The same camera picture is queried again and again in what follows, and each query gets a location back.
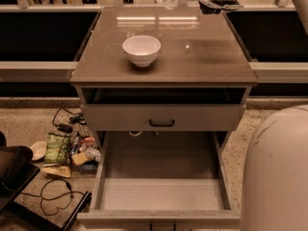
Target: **bowl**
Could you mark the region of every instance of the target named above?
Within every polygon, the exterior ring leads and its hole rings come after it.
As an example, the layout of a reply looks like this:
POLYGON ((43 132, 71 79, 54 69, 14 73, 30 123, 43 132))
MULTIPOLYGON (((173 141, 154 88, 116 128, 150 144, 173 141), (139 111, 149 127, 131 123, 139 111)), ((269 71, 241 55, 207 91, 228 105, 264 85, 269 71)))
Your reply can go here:
POLYGON ((122 47, 130 62, 144 67, 156 60, 161 43, 151 36, 133 36, 125 40, 122 47))

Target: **black handle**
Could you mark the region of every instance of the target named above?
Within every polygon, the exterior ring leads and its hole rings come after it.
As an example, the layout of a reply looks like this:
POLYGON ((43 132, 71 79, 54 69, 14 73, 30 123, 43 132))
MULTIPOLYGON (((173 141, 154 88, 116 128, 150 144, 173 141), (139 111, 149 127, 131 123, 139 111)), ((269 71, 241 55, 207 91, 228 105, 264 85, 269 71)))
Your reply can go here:
POLYGON ((152 119, 149 120, 149 124, 152 127, 172 127, 174 126, 174 119, 168 122, 154 122, 152 119))

